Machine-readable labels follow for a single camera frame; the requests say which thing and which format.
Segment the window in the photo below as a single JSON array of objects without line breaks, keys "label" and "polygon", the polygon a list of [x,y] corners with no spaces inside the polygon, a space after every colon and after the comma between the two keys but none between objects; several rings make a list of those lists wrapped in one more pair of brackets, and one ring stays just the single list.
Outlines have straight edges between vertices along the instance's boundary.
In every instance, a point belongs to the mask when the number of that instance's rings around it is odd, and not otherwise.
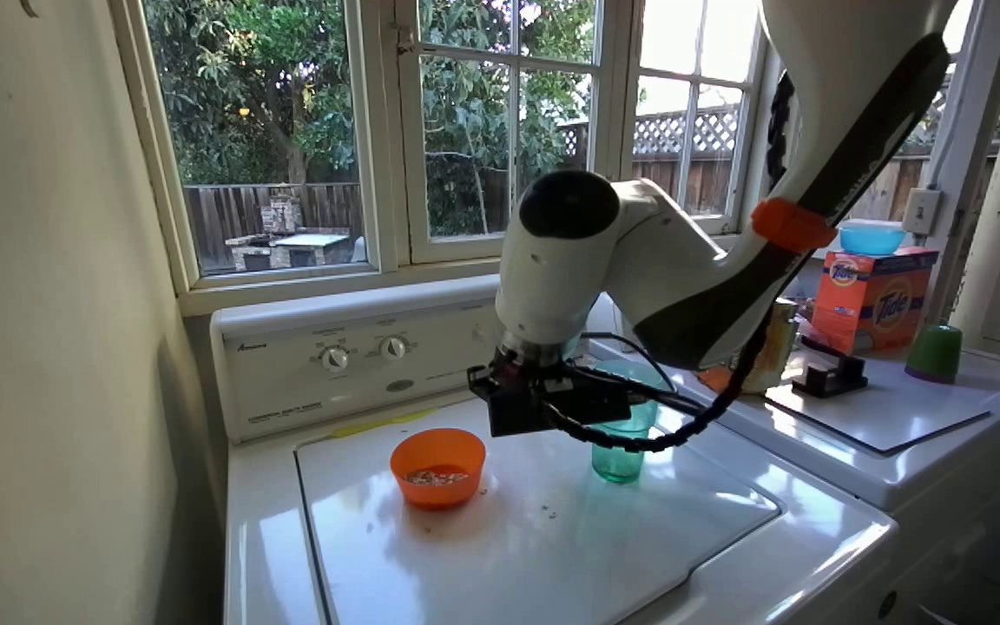
[{"label": "window", "polygon": [[413,256],[496,255],[507,208],[534,178],[587,167],[565,128],[593,117],[597,3],[419,0],[395,10],[413,25],[399,50]]},{"label": "window", "polygon": [[758,0],[112,7],[191,313],[493,271],[557,167],[748,203]]},{"label": "window", "polygon": [[758,85],[753,0],[646,0],[632,169],[697,219],[743,208]]},{"label": "window", "polygon": [[971,0],[960,0],[947,27],[945,27],[945,50],[952,54],[947,73],[935,102],[928,103],[928,116],[915,126],[906,141],[896,149],[896,157],[878,169],[878,178],[862,190],[862,199],[851,205],[847,219],[893,219],[903,223],[903,211],[910,205],[910,190],[920,189],[920,178],[932,164],[932,145],[937,140],[945,107],[947,107],[947,86],[956,75],[956,59],[962,51],[964,25],[971,16]]}]

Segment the small green cup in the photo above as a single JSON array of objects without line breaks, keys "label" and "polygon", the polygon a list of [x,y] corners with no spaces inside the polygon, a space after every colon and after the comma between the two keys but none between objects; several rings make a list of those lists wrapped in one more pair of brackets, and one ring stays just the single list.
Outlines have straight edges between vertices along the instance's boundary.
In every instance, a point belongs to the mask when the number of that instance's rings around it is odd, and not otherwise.
[{"label": "small green cup", "polygon": [[917,378],[956,387],[960,355],[962,355],[962,329],[960,326],[932,326],[910,348],[906,370]]},{"label": "small green cup", "polygon": [[[668,388],[668,382],[649,363],[638,363],[638,362],[607,362],[597,367],[636,378],[636,382],[653,387],[653,388]],[[636,404],[630,420],[601,425],[597,431],[607,431],[617,438],[646,438],[649,428],[655,425],[655,418],[660,418],[655,404]],[[593,471],[614,487],[636,482],[641,475],[641,453],[593,443]]]}]

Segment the tree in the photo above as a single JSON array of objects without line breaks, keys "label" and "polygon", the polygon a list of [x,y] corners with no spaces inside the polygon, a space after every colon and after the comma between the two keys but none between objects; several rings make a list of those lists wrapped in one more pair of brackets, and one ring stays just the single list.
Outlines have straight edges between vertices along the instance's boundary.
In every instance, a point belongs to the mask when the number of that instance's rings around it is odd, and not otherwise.
[{"label": "tree", "polygon": [[[552,59],[592,54],[592,0],[423,0],[419,39]],[[353,107],[340,0],[151,0],[151,39],[183,184],[353,178]],[[521,178],[559,164],[557,126],[579,117],[584,75],[419,54],[430,160],[507,169],[507,107],[521,89]],[[482,232],[467,203],[430,199],[435,232]]]}]

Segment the window pane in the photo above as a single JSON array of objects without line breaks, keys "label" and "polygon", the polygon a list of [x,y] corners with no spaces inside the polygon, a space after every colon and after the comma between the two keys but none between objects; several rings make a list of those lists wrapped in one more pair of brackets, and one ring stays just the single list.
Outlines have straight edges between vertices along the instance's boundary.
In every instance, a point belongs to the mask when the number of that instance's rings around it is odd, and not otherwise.
[{"label": "window pane", "polygon": [[952,7],[947,25],[945,25],[945,50],[947,50],[947,54],[960,54],[970,16],[971,16],[971,0],[960,0],[960,3]]},{"label": "window pane", "polygon": [[419,42],[592,61],[593,7],[593,0],[419,0]]},{"label": "window pane", "polygon": [[758,0],[646,0],[641,68],[748,80]]},{"label": "window pane", "polygon": [[419,65],[430,235],[501,232],[515,73],[504,61],[445,54],[423,54]]},{"label": "window pane", "polygon": [[641,10],[641,68],[695,73],[697,68],[697,0],[646,0]]},{"label": "window pane", "polygon": [[748,80],[758,36],[758,0],[709,0],[702,75]]},{"label": "window pane", "polygon": [[523,184],[557,167],[584,167],[587,93],[587,73],[423,54],[430,235],[504,232]]},{"label": "window pane", "polygon": [[724,215],[739,145],[743,89],[638,80],[632,175],[668,189],[692,215]]},{"label": "window pane", "polygon": [[509,3],[419,0],[419,42],[450,50],[509,51]]},{"label": "window pane", "polygon": [[521,51],[537,59],[593,61],[593,0],[523,0]]},{"label": "window pane", "polygon": [[523,190],[559,167],[587,167],[592,160],[592,75],[587,73],[523,73],[521,103],[521,178]]},{"label": "window pane", "polygon": [[366,263],[340,0],[146,0],[146,22],[203,274]]}]

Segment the washing machine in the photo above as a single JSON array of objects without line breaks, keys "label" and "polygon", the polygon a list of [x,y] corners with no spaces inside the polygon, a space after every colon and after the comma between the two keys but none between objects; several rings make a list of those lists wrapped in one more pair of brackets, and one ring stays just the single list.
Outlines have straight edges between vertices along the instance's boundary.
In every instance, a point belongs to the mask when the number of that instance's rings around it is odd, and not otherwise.
[{"label": "washing machine", "polygon": [[[630,487],[559,431],[490,438],[467,367],[501,341],[493,295],[460,279],[213,316],[225,623],[838,623],[889,566],[889,513],[725,428]],[[388,471],[430,428],[485,440],[460,512],[404,505]]]},{"label": "washing machine", "polygon": [[1000,543],[1000,355],[964,352],[952,387],[915,378],[903,355],[866,357],[869,387],[830,399],[795,388],[820,357],[800,352],[724,428],[896,522],[889,566],[843,623],[970,623]]}]

